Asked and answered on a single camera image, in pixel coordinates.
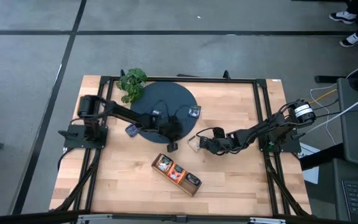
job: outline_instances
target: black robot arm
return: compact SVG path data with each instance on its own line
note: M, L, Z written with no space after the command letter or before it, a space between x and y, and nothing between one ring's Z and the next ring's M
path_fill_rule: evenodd
M104 104L104 112L94 114L97 102ZM158 132L158 116L153 114L139 114L135 111L118 105L115 101L108 101L94 95L85 95L80 98L77 115L87 120L89 118L99 118L101 116L113 116L121 120L134 124L138 129L143 131Z
M304 100L296 100L283 105L271 118L249 129L240 129L225 134L222 128L212 128L214 138L199 136L200 148L221 156L226 153L237 154L252 144L256 138L262 136L267 138L267 142L271 145L280 144L292 129L309 126L314 123L315 119L316 115L309 103Z
M98 113L99 104L104 105L104 111ZM78 119L84 121L84 125L71 124L68 131L59 131L66 139L65 147L104 147L107 130L99 124L99 119L113 116L134 124L138 130L155 132L168 139L168 152L178 149L175 143L181 136L182 125L177 117L161 117L156 114L139 114L135 111L118 105L115 101L105 100L95 95L85 95L80 98L77 111Z

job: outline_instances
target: potted plant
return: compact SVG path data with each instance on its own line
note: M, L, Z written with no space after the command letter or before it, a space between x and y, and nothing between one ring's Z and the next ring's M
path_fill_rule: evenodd
M146 73L140 68L129 69L126 75L121 76L117 82L117 87L127 92L127 94L121 98L121 101L123 103L133 103L142 97L143 85L146 79Z

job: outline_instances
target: white sneaker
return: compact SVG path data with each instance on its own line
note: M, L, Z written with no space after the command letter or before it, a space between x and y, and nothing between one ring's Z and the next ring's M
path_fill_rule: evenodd
M339 43L342 47L353 47L356 44L358 44L358 36L356 36L356 33L350 35L344 40L341 40Z
M357 15L356 14L351 14L351 13L348 13L346 11L344 12L337 12L337 13L331 13L329 15L329 18L332 19L333 21L336 21L336 22L343 22L345 24L353 24L354 21L356 20L356 17Z

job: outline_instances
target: gray floor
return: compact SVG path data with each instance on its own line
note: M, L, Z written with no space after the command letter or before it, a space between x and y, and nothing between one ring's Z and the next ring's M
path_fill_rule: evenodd
M71 30L79 5L80 0L0 0L0 29ZM345 7L290 0L88 0L80 30L354 30L355 26L328 19L328 13ZM121 68L140 67L153 76L220 77L229 70L232 77L282 79L287 101L308 100L309 89L320 86L313 80L315 75L347 75L358 67L358 46L344 49L338 44L341 39L77 36L24 212L48 209L63 146L57 131L67 128L83 75L117 75ZM0 151L0 215L8 212L67 40L65 35L0 36L0 141L6 144ZM322 104L335 99L333 94ZM342 141L339 125L339 121L329 124L336 143ZM302 141L321 149L333 145L323 128ZM319 217L327 217L333 206L318 200L311 203Z

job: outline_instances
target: wooden table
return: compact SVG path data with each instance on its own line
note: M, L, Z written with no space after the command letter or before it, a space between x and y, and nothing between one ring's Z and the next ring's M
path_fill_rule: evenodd
M97 95L100 78L95 75L84 76L78 98L87 94ZM257 141L236 155L225 156L215 156L206 150L196 153L186 142L204 128L219 126L230 132L257 124L252 85L199 82L178 84L190 90L197 104L202 107L196 126L189 135L177 142L179 150L167 153L166 144L150 142L140 135L131 139L124 130L128 123L109 117L108 140L102 150L91 211L271 216L264 159ZM272 111L275 112L285 104L282 83L280 80L267 80L267 86ZM120 98L123 94L114 86L111 99L122 104ZM84 151L75 149L62 160L50 208L59 206L77 184ZM182 192L151 168L151 163L159 153L168 155L203 181L194 197ZM282 154L281 160L286 186L302 208L310 213L300 163L289 153ZM80 208L85 206L87 189L85 186ZM277 186L276 195L279 211L283 213Z

